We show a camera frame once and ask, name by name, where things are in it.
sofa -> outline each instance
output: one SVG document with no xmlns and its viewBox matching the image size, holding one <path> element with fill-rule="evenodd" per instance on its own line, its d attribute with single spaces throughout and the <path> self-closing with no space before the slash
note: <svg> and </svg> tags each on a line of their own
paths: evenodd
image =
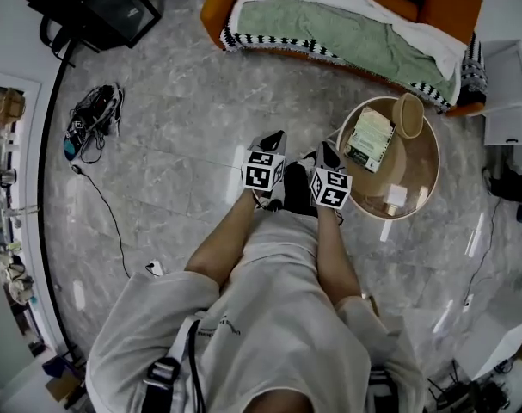
<svg viewBox="0 0 522 413">
<path fill-rule="evenodd" d="M 205 0 L 200 19 L 212 41 L 224 51 L 234 52 L 244 47 L 262 52 L 277 53 L 301 59 L 311 59 L 336 66 L 374 81 L 385 83 L 402 92 L 418 95 L 424 102 L 432 102 L 448 116 L 462 116 L 483 110 L 488 81 L 484 71 L 482 48 L 475 34 L 475 25 L 482 0 L 373 0 L 401 18 L 424 23 L 466 45 L 461 65 L 461 90 L 455 105 L 435 101 L 438 92 L 425 84 L 399 84 L 376 71 L 352 65 L 318 45 L 315 39 L 299 40 L 294 44 L 286 38 L 240 35 L 229 30 L 229 18 L 237 0 Z"/>
</svg>

book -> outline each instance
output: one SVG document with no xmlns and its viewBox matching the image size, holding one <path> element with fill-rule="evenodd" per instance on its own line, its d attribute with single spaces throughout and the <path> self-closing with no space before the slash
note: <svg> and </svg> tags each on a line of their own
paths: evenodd
<svg viewBox="0 0 522 413">
<path fill-rule="evenodd" d="M 364 107 L 345 153 L 358 165 L 377 173 L 394 131 L 392 122 L 372 108 Z"/>
</svg>

tan bowl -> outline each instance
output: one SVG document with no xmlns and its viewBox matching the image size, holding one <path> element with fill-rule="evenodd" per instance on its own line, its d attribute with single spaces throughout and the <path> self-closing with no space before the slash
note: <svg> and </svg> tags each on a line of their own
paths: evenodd
<svg viewBox="0 0 522 413">
<path fill-rule="evenodd" d="M 421 100 L 410 93 L 398 98 L 392 107 L 392 122 L 396 132 L 404 139 L 417 138 L 423 128 L 425 109 Z"/>
</svg>

orange sofa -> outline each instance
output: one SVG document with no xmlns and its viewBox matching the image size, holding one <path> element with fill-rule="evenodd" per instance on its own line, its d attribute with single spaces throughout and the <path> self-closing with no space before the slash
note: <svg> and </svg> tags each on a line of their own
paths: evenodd
<svg viewBox="0 0 522 413">
<path fill-rule="evenodd" d="M 409 0 L 375 0 L 385 8 L 392 10 L 398 15 L 414 22 L 423 22 L 435 26 L 436 28 L 446 32 L 454 38 L 469 45 L 470 38 L 474 32 L 476 20 L 482 5 L 482 0 L 424 0 L 423 4 L 418 7 Z M 225 49 L 220 39 L 230 12 L 236 0 L 206 0 L 201 10 L 200 18 L 205 26 L 207 33 L 212 41 L 221 49 Z M 278 53 L 280 55 L 288 55 L 299 57 L 301 59 L 313 59 L 305 53 L 281 50 L 281 49 L 257 49 L 264 52 Z M 406 91 L 398 84 L 373 76 L 367 71 L 362 71 L 355 67 L 326 63 L 334 67 L 339 67 L 347 71 L 351 71 L 362 77 L 385 83 L 402 92 Z M 446 113 L 447 116 L 462 116 L 473 114 L 484 108 L 483 102 L 470 102 L 461 106 L 453 106 Z"/>
</svg>

white cabinet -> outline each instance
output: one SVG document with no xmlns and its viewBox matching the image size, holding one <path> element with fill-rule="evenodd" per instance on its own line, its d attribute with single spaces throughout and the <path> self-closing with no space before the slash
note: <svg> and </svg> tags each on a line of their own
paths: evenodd
<svg viewBox="0 0 522 413">
<path fill-rule="evenodd" d="M 488 96 L 485 145 L 522 145 L 522 48 L 520 40 L 482 43 Z"/>
</svg>

